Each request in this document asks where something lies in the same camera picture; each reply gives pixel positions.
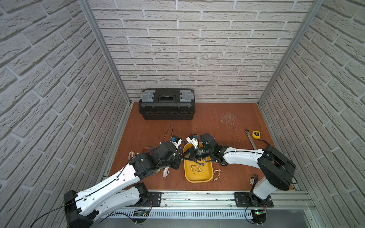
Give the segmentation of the white slim strap watch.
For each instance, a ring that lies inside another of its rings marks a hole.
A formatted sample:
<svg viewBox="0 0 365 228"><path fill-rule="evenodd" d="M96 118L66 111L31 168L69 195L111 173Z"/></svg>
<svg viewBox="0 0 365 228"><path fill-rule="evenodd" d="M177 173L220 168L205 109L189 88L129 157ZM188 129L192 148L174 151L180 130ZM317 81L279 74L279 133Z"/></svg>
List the white slim strap watch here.
<svg viewBox="0 0 365 228"><path fill-rule="evenodd" d="M197 165L191 165L191 166L190 166L190 169L191 169L191 171L192 171L192 173L193 173L194 175L197 175L197 173L202 173L202 170L201 170L200 166L197 166Z"/></svg>

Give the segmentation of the cream oval face watch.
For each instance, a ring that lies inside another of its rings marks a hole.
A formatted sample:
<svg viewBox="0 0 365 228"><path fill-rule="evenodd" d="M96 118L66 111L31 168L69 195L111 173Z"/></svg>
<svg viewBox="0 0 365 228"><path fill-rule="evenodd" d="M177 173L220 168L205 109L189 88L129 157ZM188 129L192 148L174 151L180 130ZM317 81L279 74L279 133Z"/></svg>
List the cream oval face watch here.
<svg viewBox="0 0 365 228"><path fill-rule="evenodd" d="M217 181L220 178L220 174L221 174L221 169L214 170L213 171L212 182Z"/></svg>

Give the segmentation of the brown leather strap watch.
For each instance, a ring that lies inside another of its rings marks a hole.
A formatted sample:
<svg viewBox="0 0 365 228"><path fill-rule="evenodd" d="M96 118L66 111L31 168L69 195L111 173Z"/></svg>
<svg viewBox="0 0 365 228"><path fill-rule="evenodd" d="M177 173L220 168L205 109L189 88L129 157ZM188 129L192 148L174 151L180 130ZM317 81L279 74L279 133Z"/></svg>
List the brown leather strap watch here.
<svg viewBox="0 0 365 228"><path fill-rule="evenodd" d="M256 185L256 183L258 182L258 175L254 174L253 176L251 176L250 178L250 185L252 187L254 187Z"/></svg>

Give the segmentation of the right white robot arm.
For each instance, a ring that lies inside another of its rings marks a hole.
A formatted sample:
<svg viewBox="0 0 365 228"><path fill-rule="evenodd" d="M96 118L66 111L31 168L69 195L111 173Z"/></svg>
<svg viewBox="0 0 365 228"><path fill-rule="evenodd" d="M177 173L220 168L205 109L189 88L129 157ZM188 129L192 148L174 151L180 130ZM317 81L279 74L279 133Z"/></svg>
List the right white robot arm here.
<svg viewBox="0 0 365 228"><path fill-rule="evenodd" d="M184 150L182 158L191 162L216 162L221 166L240 164L260 169L264 174L261 180L254 178L252 188L247 196L251 206L262 206L276 190L288 191L294 180L296 166L288 157L274 146L264 149L236 149L219 145L209 133L197 139L191 135L187 142L192 145Z"/></svg>

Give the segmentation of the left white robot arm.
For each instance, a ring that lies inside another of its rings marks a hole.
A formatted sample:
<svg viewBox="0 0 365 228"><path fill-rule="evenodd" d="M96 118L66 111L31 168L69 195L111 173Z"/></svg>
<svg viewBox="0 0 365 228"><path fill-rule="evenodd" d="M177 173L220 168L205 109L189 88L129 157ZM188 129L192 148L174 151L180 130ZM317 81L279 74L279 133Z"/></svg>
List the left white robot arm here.
<svg viewBox="0 0 365 228"><path fill-rule="evenodd" d="M178 148L182 140L161 143L151 153L138 154L127 165L83 191L69 191L64 195L65 216L69 228L89 228L101 216L121 207L143 204L149 198L143 179L166 167L179 169L181 156Z"/></svg>

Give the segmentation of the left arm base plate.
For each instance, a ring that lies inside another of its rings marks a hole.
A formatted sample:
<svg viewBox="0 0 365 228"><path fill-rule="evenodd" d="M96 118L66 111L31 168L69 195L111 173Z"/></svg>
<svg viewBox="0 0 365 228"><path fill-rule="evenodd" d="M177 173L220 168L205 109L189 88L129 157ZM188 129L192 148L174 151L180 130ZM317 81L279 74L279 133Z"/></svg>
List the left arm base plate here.
<svg viewBox="0 0 365 228"><path fill-rule="evenodd" d="M162 192L149 192L148 196L143 196L135 207L160 207L162 199Z"/></svg>

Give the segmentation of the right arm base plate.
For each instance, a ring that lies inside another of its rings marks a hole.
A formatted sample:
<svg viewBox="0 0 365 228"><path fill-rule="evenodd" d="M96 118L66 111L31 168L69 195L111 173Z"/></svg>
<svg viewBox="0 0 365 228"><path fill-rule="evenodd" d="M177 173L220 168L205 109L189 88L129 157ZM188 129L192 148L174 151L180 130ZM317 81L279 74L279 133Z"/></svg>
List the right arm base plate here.
<svg viewBox="0 0 365 228"><path fill-rule="evenodd" d="M265 199L260 199L251 192L235 192L234 193L235 203L237 208L247 208L247 207L268 207L273 208L274 204L269 195Z"/></svg>

